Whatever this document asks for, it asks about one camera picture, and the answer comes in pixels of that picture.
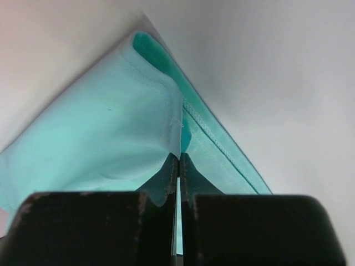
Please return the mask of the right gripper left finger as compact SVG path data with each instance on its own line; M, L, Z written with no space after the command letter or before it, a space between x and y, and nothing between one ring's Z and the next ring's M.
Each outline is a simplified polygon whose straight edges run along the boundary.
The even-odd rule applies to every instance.
M175 265L178 160L135 191L41 192L1 241L2 265Z

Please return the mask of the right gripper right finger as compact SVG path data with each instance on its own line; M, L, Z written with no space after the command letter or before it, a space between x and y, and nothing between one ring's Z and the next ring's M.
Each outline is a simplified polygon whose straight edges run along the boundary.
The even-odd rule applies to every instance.
M346 265L321 203L306 195L226 195L180 159L185 265Z

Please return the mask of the mint green t shirt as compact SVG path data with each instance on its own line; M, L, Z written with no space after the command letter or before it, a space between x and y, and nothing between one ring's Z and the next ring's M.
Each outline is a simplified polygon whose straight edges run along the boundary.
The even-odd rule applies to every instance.
M132 191L181 154L225 194L271 193L164 46L134 32L2 151L5 234L33 193Z

